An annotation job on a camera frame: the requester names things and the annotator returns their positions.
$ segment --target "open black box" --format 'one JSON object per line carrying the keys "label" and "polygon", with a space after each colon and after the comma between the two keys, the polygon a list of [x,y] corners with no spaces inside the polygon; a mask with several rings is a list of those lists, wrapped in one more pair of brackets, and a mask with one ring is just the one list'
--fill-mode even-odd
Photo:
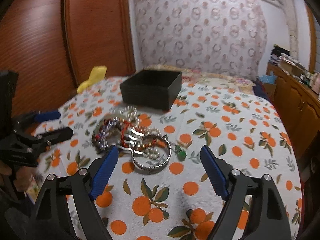
{"label": "open black box", "polygon": [[120,84],[123,102],[169,111],[182,84],[177,71],[142,70]]}

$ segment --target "blue gripper pad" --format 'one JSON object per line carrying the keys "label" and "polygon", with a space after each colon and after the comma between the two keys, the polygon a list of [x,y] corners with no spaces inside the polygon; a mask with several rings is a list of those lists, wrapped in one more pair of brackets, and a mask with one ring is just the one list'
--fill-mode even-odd
{"label": "blue gripper pad", "polygon": [[201,148],[200,160],[208,178],[216,194],[221,196],[223,200],[227,200],[229,196],[229,192],[226,190],[227,181],[212,155],[213,153],[208,146],[205,145]]}
{"label": "blue gripper pad", "polygon": [[46,122],[50,120],[59,119],[61,116],[60,112],[58,110],[52,111],[52,112],[46,112],[37,114],[35,116],[35,122]]}
{"label": "blue gripper pad", "polygon": [[94,200],[101,195],[106,187],[110,176],[118,162],[119,151],[117,147],[113,147],[104,162],[101,164],[96,175],[92,179],[92,189],[89,197]]}

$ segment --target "yellow object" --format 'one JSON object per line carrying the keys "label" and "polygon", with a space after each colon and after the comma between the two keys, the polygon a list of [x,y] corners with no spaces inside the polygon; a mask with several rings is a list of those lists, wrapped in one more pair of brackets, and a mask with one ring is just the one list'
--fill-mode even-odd
{"label": "yellow object", "polygon": [[91,70],[89,79],[82,82],[77,89],[77,93],[83,92],[83,90],[87,89],[88,87],[92,86],[95,83],[98,83],[104,76],[106,75],[107,67],[106,66],[97,66]]}

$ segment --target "metal screw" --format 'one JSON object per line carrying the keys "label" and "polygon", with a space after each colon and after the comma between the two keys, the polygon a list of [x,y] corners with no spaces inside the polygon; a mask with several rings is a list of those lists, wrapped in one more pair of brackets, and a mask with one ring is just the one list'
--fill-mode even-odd
{"label": "metal screw", "polygon": [[47,180],[53,180],[55,178],[54,174],[49,174]]}
{"label": "metal screw", "polygon": [[235,176],[239,176],[239,175],[240,175],[240,171],[237,170],[237,169],[233,169],[233,170],[231,171],[231,173],[232,173],[233,175],[235,175]]}
{"label": "metal screw", "polygon": [[265,174],[263,177],[265,180],[271,180],[271,176],[269,174]]}
{"label": "metal screw", "polygon": [[85,175],[85,174],[87,174],[87,172],[88,172],[87,169],[80,169],[79,170],[80,175]]}

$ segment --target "silver bracelet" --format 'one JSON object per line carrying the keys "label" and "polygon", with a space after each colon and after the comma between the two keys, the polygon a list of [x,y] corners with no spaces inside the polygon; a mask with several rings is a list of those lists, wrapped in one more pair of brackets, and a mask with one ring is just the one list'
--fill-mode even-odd
{"label": "silver bracelet", "polygon": [[146,135],[143,140],[145,139],[159,139],[160,141],[163,141],[165,144],[166,144],[166,148],[169,150],[169,154],[168,154],[168,158],[162,163],[162,164],[159,164],[159,165],[156,165],[156,166],[145,166],[141,163],[138,163],[138,161],[136,160],[136,158],[134,157],[134,147],[132,147],[132,151],[131,151],[131,157],[132,157],[132,161],[133,163],[140,169],[142,170],[147,170],[147,171],[155,171],[155,170],[158,170],[164,166],[167,165],[167,163],[169,162],[170,158],[171,158],[171,154],[172,154],[172,149],[171,149],[171,145],[167,139],[166,136],[160,136],[158,134],[149,134],[149,135]]}

